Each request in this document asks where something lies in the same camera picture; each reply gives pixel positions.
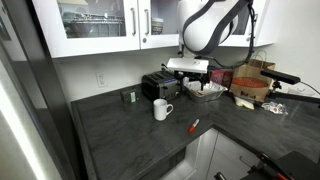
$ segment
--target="upper cabinet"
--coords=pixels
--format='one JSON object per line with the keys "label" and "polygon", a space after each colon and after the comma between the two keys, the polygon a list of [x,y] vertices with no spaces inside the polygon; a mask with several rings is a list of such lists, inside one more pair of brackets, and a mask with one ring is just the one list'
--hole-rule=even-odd
{"label": "upper cabinet", "polygon": [[141,49],[178,46],[180,0],[138,0]]}
{"label": "upper cabinet", "polygon": [[52,57],[140,49],[135,0],[33,0]]}
{"label": "upper cabinet", "polygon": [[[274,42],[274,33],[268,31],[272,23],[264,22],[269,1],[254,1],[255,46]],[[33,0],[53,58],[177,46],[178,2]],[[250,29],[245,8],[239,15],[237,30],[221,46],[248,47]]]}

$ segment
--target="black handle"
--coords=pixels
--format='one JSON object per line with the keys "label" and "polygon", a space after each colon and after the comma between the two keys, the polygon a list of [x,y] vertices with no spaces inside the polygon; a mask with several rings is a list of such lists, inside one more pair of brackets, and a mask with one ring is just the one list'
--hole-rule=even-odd
{"label": "black handle", "polygon": [[218,172],[218,173],[214,176],[214,178],[215,178],[216,180],[227,180],[227,179],[223,176],[223,174],[222,174],[221,172]]}

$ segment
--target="lower cabinet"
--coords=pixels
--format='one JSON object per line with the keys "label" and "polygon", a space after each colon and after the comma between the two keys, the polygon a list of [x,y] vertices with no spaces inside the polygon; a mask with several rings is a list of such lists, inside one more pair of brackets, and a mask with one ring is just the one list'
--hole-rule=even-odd
{"label": "lower cabinet", "polygon": [[239,180],[259,159],[233,140],[210,129],[186,147],[185,158],[161,180],[215,180],[221,172],[227,180]]}
{"label": "lower cabinet", "polygon": [[208,130],[187,146],[185,159],[165,174],[162,180],[205,180],[218,132]]}
{"label": "lower cabinet", "polygon": [[258,163],[259,159],[253,153],[219,133],[207,180],[215,180],[214,175],[218,172],[227,180],[239,180],[248,175],[251,166]]}

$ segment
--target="glass cabinet door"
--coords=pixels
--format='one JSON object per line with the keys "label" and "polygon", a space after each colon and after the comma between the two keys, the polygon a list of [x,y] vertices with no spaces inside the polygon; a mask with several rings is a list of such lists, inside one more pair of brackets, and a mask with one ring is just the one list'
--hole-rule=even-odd
{"label": "glass cabinet door", "polygon": [[126,36],[122,0],[57,0],[67,38]]}
{"label": "glass cabinet door", "polygon": [[139,49],[136,0],[33,0],[52,57]]}
{"label": "glass cabinet door", "polygon": [[141,49],[177,46],[180,0],[138,0]]}

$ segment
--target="cabinet drawer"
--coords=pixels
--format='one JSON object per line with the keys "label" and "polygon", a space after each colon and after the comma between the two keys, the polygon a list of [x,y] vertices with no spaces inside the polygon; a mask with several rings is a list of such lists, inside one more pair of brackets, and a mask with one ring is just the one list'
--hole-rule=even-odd
{"label": "cabinet drawer", "polygon": [[240,161],[242,164],[244,164],[243,161],[251,165],[258,164],[259,162],[259,159],[255,154],[251,153],[250,151],[221,133],[219,133],[215,150],[222,152],[230,160],[235,160],[235,162]]}

